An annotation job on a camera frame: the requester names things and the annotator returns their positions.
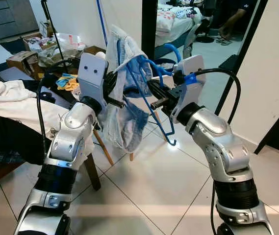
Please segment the plastic bag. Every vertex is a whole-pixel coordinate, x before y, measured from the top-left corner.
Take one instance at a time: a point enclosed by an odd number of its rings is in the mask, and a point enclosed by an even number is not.
[[[57,33],[56,34],[60,46],[62,49],[65,50],[84,50],[86,47],[85,43],[81,42],[79,36],[70,35],[67,33]]]

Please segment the white wall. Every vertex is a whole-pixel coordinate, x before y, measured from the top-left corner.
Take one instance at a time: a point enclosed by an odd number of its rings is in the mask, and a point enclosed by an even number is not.
[[[101,3],[106,25],[122,28],[141,46],[142,0],[101,0]],[[30,4],[37,22],[45,21],[40,0],[30,0]],[[58,32],[78,35],[88,46],[105,48],[96,0],[48,0],[48,7]]]
[[[269,0],[239,70],[240,103],[232,121],[233,131],[259,144],[279,118],[279,4]],[[227,118],[233,105],[232,87],[222,109]]]

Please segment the bed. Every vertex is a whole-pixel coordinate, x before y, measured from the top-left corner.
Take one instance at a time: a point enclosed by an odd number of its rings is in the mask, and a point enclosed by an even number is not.
[[[183,17],[182,19],[179,19],[177,17],[177,12],[188,9],[194,11],[195,14],[193,18]],[[170,52],[167,48],[162,46],[165,43],[172,43],[176,47],[183,45],[189,30],[202,20],[202,14],[197,7],[173,7],[171,5],[158,4],[158,15],[160,15],[160,12],[166,11],[174,13],[174,15],[170,15],[170,17],[174,17],[173,24],[172,26],[165,24],[162,25],[158,21],[157,17],[157,27],[155,32],[155,59]]]

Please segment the cabinet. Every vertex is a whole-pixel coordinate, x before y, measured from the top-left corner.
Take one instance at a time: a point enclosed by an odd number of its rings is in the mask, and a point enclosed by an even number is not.
[[[29,0],[0,0],[0,39],[37,29]]]

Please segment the person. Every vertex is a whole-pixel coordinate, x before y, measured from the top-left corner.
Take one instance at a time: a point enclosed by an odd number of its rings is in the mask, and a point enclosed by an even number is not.
[[[234,27],[246,31],[257,0],[221,0],[212,27],[219,28],[223,39],[230,40]]]

